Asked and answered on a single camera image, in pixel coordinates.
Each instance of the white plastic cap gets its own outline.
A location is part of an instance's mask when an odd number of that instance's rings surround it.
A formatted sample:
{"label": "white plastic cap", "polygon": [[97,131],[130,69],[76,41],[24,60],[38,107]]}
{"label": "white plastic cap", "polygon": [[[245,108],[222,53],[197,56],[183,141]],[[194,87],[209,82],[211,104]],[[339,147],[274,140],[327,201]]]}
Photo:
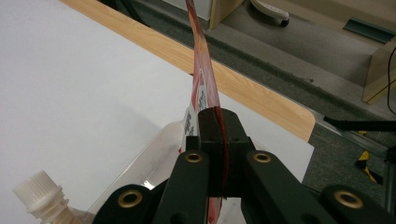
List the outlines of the white plastic cap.
{"label": "white plastic cap", "polygon": [[20,183],[14,193],[26,205],[29,213],[45,206],[56,194],[62,192],[46,172],[41,171]]}

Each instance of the black cable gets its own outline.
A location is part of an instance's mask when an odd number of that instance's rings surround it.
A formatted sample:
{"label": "black cable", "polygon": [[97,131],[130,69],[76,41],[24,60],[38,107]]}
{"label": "black cable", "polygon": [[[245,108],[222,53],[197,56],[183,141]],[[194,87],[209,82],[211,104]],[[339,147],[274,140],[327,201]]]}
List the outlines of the black cable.
{"label": "black cable", "polygon": [[389,61],[388,61],[388,108],[390,110],[390,112],[392,112],[394,115],[396,115],[396,113],[392,110],[392,108],[390,108],[390,104],[389,104],[389,98],[390,98],[390,61],[392,60],[392,56],[393,53],[395,52],[396,47],[393,49],[392,53],[389,56]]}

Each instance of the gray floor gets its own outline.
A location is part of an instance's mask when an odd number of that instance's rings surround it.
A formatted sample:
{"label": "gray floor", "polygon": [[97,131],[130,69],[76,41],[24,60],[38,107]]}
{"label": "gray floor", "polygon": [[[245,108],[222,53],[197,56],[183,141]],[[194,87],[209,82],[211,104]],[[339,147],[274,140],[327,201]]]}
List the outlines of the gray floor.
{"label": "gray floor", "polygon": [[[160,0],[133,3],[151,28],[192,48],[185,11]],[[361,101],[375,48],[294,16],[288,27],[277,25],[278,21],[245,2],[214,30],[205,30],[211,56],[319,114],[335,119],[395,119],[385,98],[374,105]],[[396,91],[391,98],[396,107]],[[386,147],[396,145],[395,133],[369,133],[368,137]],[[305,185],[316,190],[330,184],[349,185],[381,201],[381,186],[354,167],[364,148],[320,125],[309,143],[316,149]],[[384,164],[371,158],[370,167],[382,174]]]}

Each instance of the white table surface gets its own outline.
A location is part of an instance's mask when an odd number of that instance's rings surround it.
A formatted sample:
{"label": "white table surface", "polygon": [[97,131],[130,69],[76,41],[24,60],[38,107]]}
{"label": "white table surface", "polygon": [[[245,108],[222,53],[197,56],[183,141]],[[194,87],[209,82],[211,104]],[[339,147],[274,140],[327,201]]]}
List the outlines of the white table surface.
{"label": "white table surface", "polygon": [[[191,77],[55,0],[0,2],[0,218],[39,223],[12,189],[40,170],[87,210],[166,124]],[[220,95],[300,180],[313,147]]]}

